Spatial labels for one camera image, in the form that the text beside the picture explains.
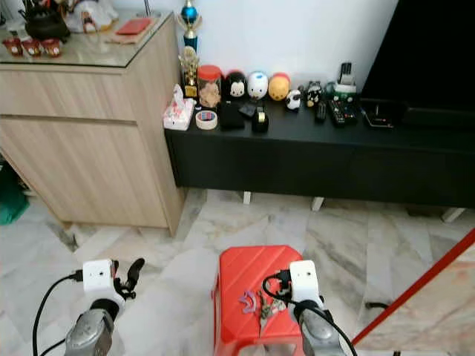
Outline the keys with purple keychain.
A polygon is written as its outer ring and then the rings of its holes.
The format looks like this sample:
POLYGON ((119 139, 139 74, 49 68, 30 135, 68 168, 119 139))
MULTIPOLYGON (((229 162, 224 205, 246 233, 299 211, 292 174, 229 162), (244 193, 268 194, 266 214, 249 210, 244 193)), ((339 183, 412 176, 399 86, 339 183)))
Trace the keys with purple keychain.
POLYGON ((248 289, 240 298, 241 312, 244 314, 252 314, 258 316, 261 325, 265 325, 272 314, 271 304, 262 292, 257 291, 252 294, 248 289))

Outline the light wooden cabinet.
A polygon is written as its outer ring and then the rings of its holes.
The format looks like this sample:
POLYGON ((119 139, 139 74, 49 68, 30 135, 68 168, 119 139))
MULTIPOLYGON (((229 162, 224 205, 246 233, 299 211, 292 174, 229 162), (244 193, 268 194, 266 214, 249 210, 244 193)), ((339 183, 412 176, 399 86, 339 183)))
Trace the light wooden cabinet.
POLYGON ((179 228, 183 190, 163 114, 179 82, 176 24, 136 43, 77 33, 61 56, 0 51, 0 149, 61 223, 179 228))

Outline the black tape dispenser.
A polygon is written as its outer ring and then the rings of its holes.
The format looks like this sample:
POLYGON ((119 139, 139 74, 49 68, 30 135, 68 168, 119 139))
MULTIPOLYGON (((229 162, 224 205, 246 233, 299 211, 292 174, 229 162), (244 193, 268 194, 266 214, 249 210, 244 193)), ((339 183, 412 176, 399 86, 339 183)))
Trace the black tape dispenser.
POLYGON ((251 118, 252 133, 263 134, 270 128, 270 119, 264 106, 257 106, 251 118))

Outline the pink tissue pack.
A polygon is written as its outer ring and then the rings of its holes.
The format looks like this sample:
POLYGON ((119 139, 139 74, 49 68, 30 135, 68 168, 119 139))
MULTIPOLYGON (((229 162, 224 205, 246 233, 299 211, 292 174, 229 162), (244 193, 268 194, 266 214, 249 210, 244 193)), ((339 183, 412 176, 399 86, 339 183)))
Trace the pink tissue pack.
POLYGON ((196 105, 196 99, 186 97, 181 86, 174 85, 171 102, 163 113, 163 127, 170 130, 186 131, 192 122, 196 105))

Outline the small panda figure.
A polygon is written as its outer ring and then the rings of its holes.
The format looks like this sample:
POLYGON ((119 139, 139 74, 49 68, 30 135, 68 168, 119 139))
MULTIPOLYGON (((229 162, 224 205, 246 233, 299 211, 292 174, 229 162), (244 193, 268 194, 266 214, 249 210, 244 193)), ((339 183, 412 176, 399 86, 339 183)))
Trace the small panda figure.
POLYGON ((288 110, 298 111, 301 106, 302 92, 299 89, 292 89, 286 99, 285 106, 288 110))

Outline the small black white figure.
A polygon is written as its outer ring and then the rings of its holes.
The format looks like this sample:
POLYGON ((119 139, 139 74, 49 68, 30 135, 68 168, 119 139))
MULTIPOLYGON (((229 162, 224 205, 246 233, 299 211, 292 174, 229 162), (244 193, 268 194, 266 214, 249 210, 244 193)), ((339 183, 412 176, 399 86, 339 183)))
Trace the small black white figure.
POLYGON ((305 104, 307 108, 314 108, 319 104, 322 93, 322 85, 319 81, 309 81, 308 85, 302 89, 305 94, 305 104))

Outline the yellow round plush toy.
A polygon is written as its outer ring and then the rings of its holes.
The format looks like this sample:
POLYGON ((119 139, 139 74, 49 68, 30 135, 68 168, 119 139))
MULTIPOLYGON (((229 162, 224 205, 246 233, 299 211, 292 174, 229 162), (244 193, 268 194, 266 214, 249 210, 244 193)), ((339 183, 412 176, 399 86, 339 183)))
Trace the yellow round plush toy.
POLYGON ((290 85, 291 79, 287 74, 284 72, 275 73, 270 78, 267 94, 276 102, 283 101, 291 91, 291 88, 289 88, 290 85))

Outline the white round plush toy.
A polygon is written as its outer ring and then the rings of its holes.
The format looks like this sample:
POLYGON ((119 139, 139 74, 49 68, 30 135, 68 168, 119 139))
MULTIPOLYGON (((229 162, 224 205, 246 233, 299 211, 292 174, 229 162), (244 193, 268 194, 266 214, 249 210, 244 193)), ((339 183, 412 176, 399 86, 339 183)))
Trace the white round plush toy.
POLYGON ((263 71, 252 71, 252 73, 247 76, 247 93, 252 99, 263 99, 267 94, 268 86, 269 78, 263 71))

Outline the clear jar red lid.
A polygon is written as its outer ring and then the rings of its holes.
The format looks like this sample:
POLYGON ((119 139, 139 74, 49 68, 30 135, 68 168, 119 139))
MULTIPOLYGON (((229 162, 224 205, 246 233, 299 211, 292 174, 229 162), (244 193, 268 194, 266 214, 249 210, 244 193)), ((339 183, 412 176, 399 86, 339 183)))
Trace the clear jar red lid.
POLYGON ((197 101, 201 108, 217 109, 221 102, 221 78, 223 71, 217 65, 200 65, 197 68, 197 101))

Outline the black mouse plush toy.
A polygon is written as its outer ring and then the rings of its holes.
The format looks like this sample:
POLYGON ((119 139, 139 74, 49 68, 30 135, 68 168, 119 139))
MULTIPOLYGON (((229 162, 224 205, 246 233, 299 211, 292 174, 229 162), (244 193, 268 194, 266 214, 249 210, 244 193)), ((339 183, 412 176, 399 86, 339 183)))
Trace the black mouse plush toy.
POLYGON ((242 99, 247 92, 246 75, 238 69, 232 69, 223 76, 223 95, 227 101, 242 99))

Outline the small gold trophy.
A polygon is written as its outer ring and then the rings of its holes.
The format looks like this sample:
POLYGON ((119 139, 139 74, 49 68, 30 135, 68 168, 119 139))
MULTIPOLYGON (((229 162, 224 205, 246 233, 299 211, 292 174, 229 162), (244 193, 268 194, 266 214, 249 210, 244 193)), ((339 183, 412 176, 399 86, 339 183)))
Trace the small gold trophy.
POLYGON ((179 56, 181 66, 181 88, 184 97, 196 99, 199 96, 197 88, 197 69, 199 68, 199 56, 196 50, 190 45, 186 45, 179 56))

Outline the flat red box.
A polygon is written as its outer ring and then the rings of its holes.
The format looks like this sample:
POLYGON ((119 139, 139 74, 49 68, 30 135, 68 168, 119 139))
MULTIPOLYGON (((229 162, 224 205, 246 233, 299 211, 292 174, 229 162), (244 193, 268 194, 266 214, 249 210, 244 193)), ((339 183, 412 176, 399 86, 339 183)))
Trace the flat red box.
POLYGON ((137 36, 145 33, 153 25, 152 17, 138 17, 129 19, 122 26, 119 26, 116 31, 116 36, 137 36))

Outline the white figurine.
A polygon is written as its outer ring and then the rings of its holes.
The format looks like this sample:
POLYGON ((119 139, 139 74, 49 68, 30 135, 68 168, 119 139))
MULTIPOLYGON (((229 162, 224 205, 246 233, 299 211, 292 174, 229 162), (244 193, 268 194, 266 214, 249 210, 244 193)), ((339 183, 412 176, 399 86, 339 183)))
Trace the white figurine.
POLYGON ((118 18, 112 0, 68 0, 65 24, 72 33, 101 33, 118 18))

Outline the blue ball trophy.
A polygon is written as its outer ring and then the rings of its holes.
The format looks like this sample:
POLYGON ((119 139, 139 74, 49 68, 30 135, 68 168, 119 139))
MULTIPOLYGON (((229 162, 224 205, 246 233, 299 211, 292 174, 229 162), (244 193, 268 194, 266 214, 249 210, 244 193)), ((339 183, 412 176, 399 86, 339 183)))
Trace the blue ball trophy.
POLYGON ((203 23, 203 17, 200 16, 199 11, 194 6, 193 0, 186 0, 186 3, 183 4, 179 15, 177 15, 177 23, 183 28, 184 47, 189 47, 197 52, 197 45, 199 44, 197 30, 203 23))

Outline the black television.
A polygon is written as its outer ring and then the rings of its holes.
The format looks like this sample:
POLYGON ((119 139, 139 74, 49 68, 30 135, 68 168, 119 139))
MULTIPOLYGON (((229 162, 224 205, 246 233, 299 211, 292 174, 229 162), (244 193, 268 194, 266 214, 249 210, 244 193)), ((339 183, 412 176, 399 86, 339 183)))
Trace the black television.
POLYGON ((361 95, 400 125, 475 130, 475 0, 399 0, 361 95))

